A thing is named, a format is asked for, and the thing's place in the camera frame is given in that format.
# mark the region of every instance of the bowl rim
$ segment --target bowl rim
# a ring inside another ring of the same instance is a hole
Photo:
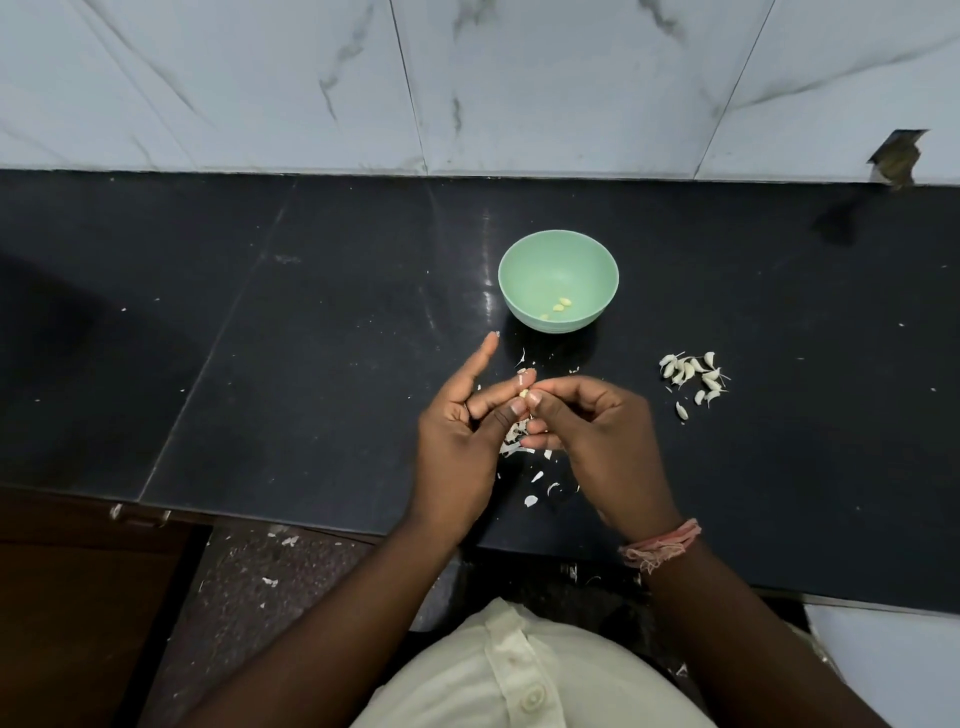
[[[569,231],[569,230],[564,230],[562,228],[553,228],[545,231],[531,232],[519,238],[516,242],[514,242],[513,245],[511,245],[509,248],[507,248],[506,251],[504,251],[503,255],[500,257],[500,263],[496,267],[496,283],[500,287],[500,294],[503,296],[503,298],[506,300],[506,302],[510,305],[511,308],[515,308],[517,311],[520,311],[524,316],[530,316],[531,318],[533,318],[532,313],[527,313],[525,310],[523,310],[523,308],[516,305],[516,303],[514,303],[513,300],[511,300],[510,296],[508,296],[507,292],[503,289],[503,261],[507,259],[507,255],[510,254],[511,250],[513,250],[520,243],[527,240],[527,238],[535,237],[537,235],[542,235],[547,232],[567,232],[590,241],[591,243],[593,243],[593,245],[597,246],[601,251],[603,251],[607,255],[607,257],[610,259],[611,263],[613,264],[613,272],[615,274],[615,279],[613,281],[613,290],[610,292],[610,295],[607,297],[607,299],[603,302],[603,305],[598,306],[595,310],[589,311],[588,313],[581,316],[579,319],[570,319],[569,321],[557,321],[557,322],[549,322],[549,323],[556,323],[560,326],[569,326],[571,324],[576,324],[578,322],[581,322],[584,319],[588,319],[590,316],[598,315],[607,306],[610,305],[610,302],[613,300],[613,297],[616,295],[617,289],[620,287],[620,266],[616,264],[616,258],[613,257],[613,254],[609,250],[607,250],[607,246],[605,246],[599,240],[596,240],[590,237],[584,232]]]

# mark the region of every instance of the plastic bowl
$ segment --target plastic bowl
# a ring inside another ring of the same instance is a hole
[[[610,251],[573,231],[540,231],[521,237],[500,259],[497,279],[507,307],[544,333],[568,333],[594,321],[620,282]],[[560,299],[570,306],[555,311]]]

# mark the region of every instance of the finger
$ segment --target finger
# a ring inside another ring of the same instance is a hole
[[[529,389],[535,381],[537,381],[537,370],[528,369],[521,375],[511,376],[507,381],[500,381],[479,392],[474,392],[467,400],[470,416],[474,420],[483,420],[488,412],[510,401],[524,389]]]
[[[510,427],[520,418],[520,415],[526,414],[526,411],[526,402],[520,397],[514,397],[487,415],[477,427],[477,431],[473,433],[473,437],[483,440],[493,448],[499,448]]]
[[[467,397],[473,392],[473,381],[483,374],[499,343],[500,336],[497,333],[494,331],[488,333],[480,348],[471,354],[457,373],[440,388],[434,402],[467,401]]]
[[[533,388],[598,414],[623,402],[619,387],[591,376],[558,376],[539,381]]]
[[[555,435],[553,432],[544,432],[542,435],[527,435],[526,437],[521,437],[520,445],[524,448],[530,449],[565,449],[564,443],[562,443],[560,440],[560,436]]]
[[[540,435],[550,429],[543,420],[531,420],[527,423],[527,433],[531,435]]]
[[[549,392],[531,389],[526,397],[527,407],[538,420],[546,422],[550,431],[570,444],[578,434],[590,425],[586,420],[574,414],[563,400]]]

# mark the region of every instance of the left hand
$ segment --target left hand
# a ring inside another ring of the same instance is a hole
[[[490,363],[500,337],[483,344],[420,415],[417,479],[407,518],[428,527],[453,548],[490,501],[500,445],[511,425],[528,416],[519,393],[537,373],[528,369],[486,389],[474,380]],[[476,431],[470,420],[479,421]]]

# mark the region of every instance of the hand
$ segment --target hand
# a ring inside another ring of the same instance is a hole
[[[636,543],[681,524],[647,400],[588,376],[564,376],[535,384],[526,403],[536,419],[522,445],[565,449],[580,487],[607,525]]]
[[[408,519],[426,525],[451,548],[459,544],[490,502],[496,459],[510,426],[529,413],[518,395],[537,379],[522,375],[474,391],[500,338],[487,334],[480,349],[420,415],[417,479]],[[470,420],[479,421],[476,431]]]

